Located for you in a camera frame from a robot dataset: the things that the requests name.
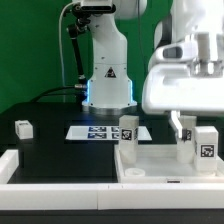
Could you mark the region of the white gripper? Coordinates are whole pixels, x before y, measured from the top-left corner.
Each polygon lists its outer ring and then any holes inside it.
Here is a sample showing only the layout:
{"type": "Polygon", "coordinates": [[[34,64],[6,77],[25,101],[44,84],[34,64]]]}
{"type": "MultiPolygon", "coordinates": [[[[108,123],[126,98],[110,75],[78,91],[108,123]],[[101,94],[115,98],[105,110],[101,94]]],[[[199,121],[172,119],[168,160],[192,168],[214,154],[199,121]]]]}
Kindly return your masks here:
{"type": "Polygon", "coordinates": [[[183,130],[180,112],[224,112],[224,63],[202,64],[197,55],[195,41],[157,48],[149,61],[143,86],[143,111],[170,112],[169,123],[178,139],[182,138],[183,130]]]}

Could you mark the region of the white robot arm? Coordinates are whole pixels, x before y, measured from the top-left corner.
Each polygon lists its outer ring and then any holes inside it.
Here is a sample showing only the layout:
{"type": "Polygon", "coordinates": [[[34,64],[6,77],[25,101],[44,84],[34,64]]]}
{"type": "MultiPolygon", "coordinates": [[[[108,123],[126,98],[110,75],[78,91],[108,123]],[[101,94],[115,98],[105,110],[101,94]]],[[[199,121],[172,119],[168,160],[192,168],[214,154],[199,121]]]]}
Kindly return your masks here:
{"type": "MultiPolygon", "coordinates": [[[[75,29],[92,37],[92,75],[81,101],[87,111],[120,113],[138,104],[127,75],[138,48],[122,34],[118,20],[136,18],[148,0],[72,0],[75,29]]],[[[224,112],[224,0],[171,0],[169,13],[151,31],[153,49],[144,67],[141,106],[147,114],[168,114],[182,137],[180,114],[224,112]]]]}

